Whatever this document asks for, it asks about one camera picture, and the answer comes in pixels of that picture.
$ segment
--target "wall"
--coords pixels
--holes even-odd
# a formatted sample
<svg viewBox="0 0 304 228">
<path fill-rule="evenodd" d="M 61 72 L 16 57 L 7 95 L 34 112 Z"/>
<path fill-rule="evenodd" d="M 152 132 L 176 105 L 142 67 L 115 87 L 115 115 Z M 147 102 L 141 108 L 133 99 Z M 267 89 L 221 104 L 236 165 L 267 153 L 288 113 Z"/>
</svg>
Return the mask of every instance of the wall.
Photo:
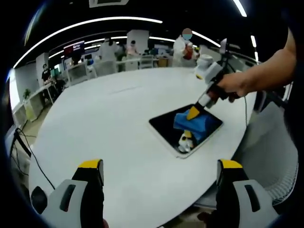
<svg viewBox="0 0 304 228">
<path fill-rule="evenodd" d="M 139 53 L 144 53 L 148 49 L 149 31 L 147 30 L 131 30 L 127 34 L 127 47 L 132 40 L 136 42 L 136 48 Z"/>
<path fill-rule="evenodd" d="M 48 53 L 42 53 L 36 58 L 36 78 L 38 79 L 40 87 L 43 86 L 42 72 L 44 64 L 48 65 Z"/>
<path fill-rule="evenodd" d="M 36 63 L 31 63 L 15 69 L 15 79 L 19 99 L 23 101 L 23 93 L 26 89 L 29 89 L 31 93 L 39 89 Z"/>
<path fill-rule="evenodd" d="M 169 46 L 167 45 L 161 45 L 161 44 L 155 44 L 154 48 L 158 48 L 158 54 L 162 55 L 162 54 L 166 54 L 166 50 L 169 49 Z"/>
</svg>

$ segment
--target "person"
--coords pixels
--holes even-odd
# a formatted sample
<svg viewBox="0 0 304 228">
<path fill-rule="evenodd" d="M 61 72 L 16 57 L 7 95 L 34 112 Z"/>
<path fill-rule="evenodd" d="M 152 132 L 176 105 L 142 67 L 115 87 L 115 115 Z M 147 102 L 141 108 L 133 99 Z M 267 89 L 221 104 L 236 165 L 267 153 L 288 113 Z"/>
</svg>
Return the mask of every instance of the person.
<svg viewBox="0 0 304 228">
<path fill-rule="evenodd" d="M 138 55 L 138 51 L 135 44 L 136 44 L 135 40 L 132 40 L 130 46 L 127 48 L 127 55 L 130 56 Z"/>
<path fill-rule="evenodd" d="M 111 38 L 106 38 L 105 42 L 100 46 L 98 55 L 103 61 L 116 61 L 116 52 L 118 46 L 114 43 Z"/>
<path fill-rule="evenodd" d="M 48 82 L 51 78 L 51 71 L 48 68 L 47 64 L 43 64 L 43 72 L 41 78 L 43 80 L 43 84 L 46 84 L 46 82 Z"/>
<path fill-rule="evenodd" d="M 71 57 L 70 66 L 76 66 L 81 60 L 81 54 L 79 52 L 74 52 Z"/>
<path fill-rule="evenodd" d="M 195 67 L 197 55 L 193 51 L 193 44 L 181 35 L 173 45 L 173 67 Z"/>
<path fill-rule="evenodd" d="M 43 80 L 43 84 L 46 85 L 48 83 L 51 83 L 52 82 L 52 79 L 51 79 L 51 71 L 50 69 L 48 68 L 47 64 L 43 64 L 43 72 L 42 72 L 42 80 Z M 50 87 L 49 88 L 49 93 L 52 97 L 53 100 L 55 100 L 57 98 L 57 91 L 54 87 Z M 44 106 L 45 104 L 45 98 L 47 100 L 50 100 L 50 97 L 49 97 L 49 94 L 48 94 L 48 90 L 45 89 L 43 90 L 42 92 L 42 96 L 40 97 L 41 101 L 42 101 L 42 104 Z"/>
<path fill-rule="evenodd" d="M 293 82 L 284 119 L 286 128 L 298 151 L 298 174 L 293 192 L 287 199 L 286 212 L 273 222 L 272 227 L 287 227 L 291 221 L 300 221 L 300 212 L 303 207 L 304 125 L 302 119 L 304 112 L 301 92 L 304 89 L 304 33 L 300 24 L 304 20 L 301 19 L 300 9 L 301 7 L 297 6 L 295 1 L 291 1 L 283 10 L 283 17 L 289 26 L 284 48 L 275 52 L 266 62 L 253 66 L 245 72 L 224 75 L 218 83 L 218 86 L 227 93 L 235 92 L 238 96 L 243 97 L 254 91 L 272 90 Z M 218 99 L 218 96 L 213 92 L 209 92 L 209 95 L 215 101 Z M 198 218 L 207 221 L 208 228 L 218 227 L 220 217 L 215 218 L 214 216 L 218 215 L 214 213 L 208 216 L 202 213 L 198 215 Z"/>
</svg>

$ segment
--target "black screen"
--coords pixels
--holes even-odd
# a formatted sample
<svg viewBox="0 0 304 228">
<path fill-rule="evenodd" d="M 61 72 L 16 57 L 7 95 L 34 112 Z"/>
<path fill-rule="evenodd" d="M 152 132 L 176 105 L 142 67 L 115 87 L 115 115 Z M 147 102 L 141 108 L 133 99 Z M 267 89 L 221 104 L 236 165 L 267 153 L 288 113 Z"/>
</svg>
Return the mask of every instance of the black screen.
<svg viewBox="0 0 304 228">
<path fill-rule="evenodd" d="M 178 149 L 179 140 L 181 135 L 183 134 L 183 130 L 174 129 L 173 123 L 174 118 L 177 113 L 184 113 L 185 111 L 189 110 L 193 105 L 187 105 L 185 107 L 179 108 L 169 113 L 165 113 L 163 115 L 157 116 L 149 121 L 149 123 L 154 127 L 156 131 L 177 151 L 180 152 Z M 212 123 L 206 123 L 206 132 L 204 137 L 199 141 L 193 141 L 194 148 L 205 141 L 212 133 L 214 133 L 221 125 L 222 121 L 216 118 L 214 115 L 209 113 L 208 111 L 204 110 L 202 115 L 208 115 L 212 120 Z"/>
</svg>

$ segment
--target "ceiling light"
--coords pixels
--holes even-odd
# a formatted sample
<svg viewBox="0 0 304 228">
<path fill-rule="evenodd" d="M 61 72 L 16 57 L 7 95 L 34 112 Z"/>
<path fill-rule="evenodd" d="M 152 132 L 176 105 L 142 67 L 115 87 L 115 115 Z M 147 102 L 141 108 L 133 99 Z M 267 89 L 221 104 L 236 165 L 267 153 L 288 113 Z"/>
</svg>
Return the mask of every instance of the ceiling light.
<svg viewBox="0 0 304 228">
<path fill-rule="evenodd" d="M 258 62 L 258 55 L 256 51 L 255 51 L 255 57 L 256 57 L 256 62 Z"/>
<path fill-rule="evenodd" d="M 51 37 L 53 37 L 53 36 L 55 36 L 55 35 L 57 35 L 61 32 L 64 32 L 68 29 L 72 29 L 72 28 L 80 26 L 80 25 L 85 25 L 85 24 L 89 24 L 89 23 L 93 23 L 93 22 L 99 22 L 99 21 L 105 21 L 105 20 L 120 20 L 120 19 L 124 19 L 124 20 L 143 20 L 143 21 L 149 21 L 149 22 L 155 22 L 155 23 L 162 24 L 161 20 L 154 20 L 154 19 L 149 19 L 149 18 L 139 18 L 139 17 L 109 17 L 109 18 L 97 18 L 97 19 L 92 19 L 92 20 L 86 20 L 86 21 L 83 21 L 83 22 L 79 22 L 79 23 L 76 23 L 74 25 L 70 25 L 68 27 L 62 28 L 62 29 L 52 33 L 51 35 L 48 35 L 47 37 L 43 38 L 42 40 L 40 40 L 38 43 L 36 43 L 34 46 L 32 46 L 29 50 L 27 50 L 27 52 L 24 53 L 23 56 L 21 56 L 21 58 L 15 63 L 13 68 L 16 68 L 16 66 L 24 59 L 24 57 L 27 56 L 32 50 L 34 50 L 40 44 L 42 44 L 44 41 L 50 39 Z"/>
<path fill-rule="evenodd" d="M 105 38 L 95 39 L 95 40 L 91 40 L 91 41 L 85 42 L 85 44 L 94 43 L 94 42 L 98 42 L 98 41 L 104 41 L 104 40 L 105 40 Z"/>
<path fill-rule="evenodd" d="M 215 46 L 218 46 L 220 47 L 220 44 L 218 44 L 217 42 L 213 41 L 212 39 L 209 39 L 208 37 L 206 36 L 203 36 L 202 34 L 198 33 L 198 32 L 195 32 L 195 31 L 192 31 L 192 33 L 198 37 L 201 37 L 207 41 L 209 41 L 210 43 L 214 44 Z"/>
<path fill-rule="evenodd" d="M 149 39 L 158 39 L 158 40 L 164 40 L 164 41 L 175 42 L 174 39 L 167 39 L 167 38 L 161 38 L 161 37 L 149 37 Z"/>
<path fill-rule="evenodd" d="M 123 37 L 111 37 L 111 39 L 127 39 L 127 36 L 123 36 Z"/>
<path fill-rule="evenodd" d="M 56 56 L 56 55 L 59 55 L 60 53 L 62 53 L 63 52 L 63 50 L 62 51 L 59 51 L 59 52 L 57 52 L 57 53 L 55 53 L 55 54 L 53 54 L 53 55 L 51 55 L 50 57 L 48 57 L 48 59 L 50 59 L 50 58 L 52 58 L 52 57 L 54 57 L 54 56 Z"/>
<path fill-rule="evenodd" d="M 257 47 L 256 38 L 254 36 L 250 36 L 250 37 L 251 37 L 251 41 L 252 41 L 252 46 L 254 48 L 256 48 Z"/>
<path fill-rule="evenodd" d="M 91 48 L 96 48 L 97 45 L 93 45 L 93 46 L 89 46 L 89 47 L 85 47 L 85 50 L 91 49 Z"/>
<path fill-rule="evenodd" d="M 247 17 L 247 14 L 242 6 L 242 4 L 239 2 L 239 0 L 233 0 L 234 3 L 236 4 L 237 8 L 238 8 L 238 11 L 241 13 L 241 15 L 243 17 Z"/>
</svg>

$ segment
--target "mesh chair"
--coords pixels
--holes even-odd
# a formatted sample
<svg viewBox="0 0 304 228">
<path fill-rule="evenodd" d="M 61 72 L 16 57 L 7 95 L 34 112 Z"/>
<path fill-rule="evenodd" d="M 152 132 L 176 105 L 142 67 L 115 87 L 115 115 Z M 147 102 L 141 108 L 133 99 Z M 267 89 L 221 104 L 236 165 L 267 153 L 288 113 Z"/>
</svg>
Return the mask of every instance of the mesh chair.
<svg viewBox="0 0 304 228">
<path fill-rule="evenodd" d="M 70 86 L 89 80 L 85 63 L 72 66 L 67 70 L 68 82 Z"/>
<path fill-rule="evenodd" d="M 273 206 L 288 198 L 297 176 L 298 154 L 286 130 L 283 111 L 275 103 L 269 103 L 248 125 L 234 160 L 243 165 L 249 179 L 265 188 Z M 195 205 L 215 208 L 214 192 L 216 188 L 211 186 Z"/>
<path fill-rule="evenodd" d="M 153 68 L 153 56 L 142 56 L 141 61 L 139 62 L 139 68 L 145 69 L 145 68 Z"/>
<path fill-rule="evenodd" d="M 117 72 L 115 61 L 98 61 L 93 64 L 97 77 L 114 74 Z"/>
</svg>

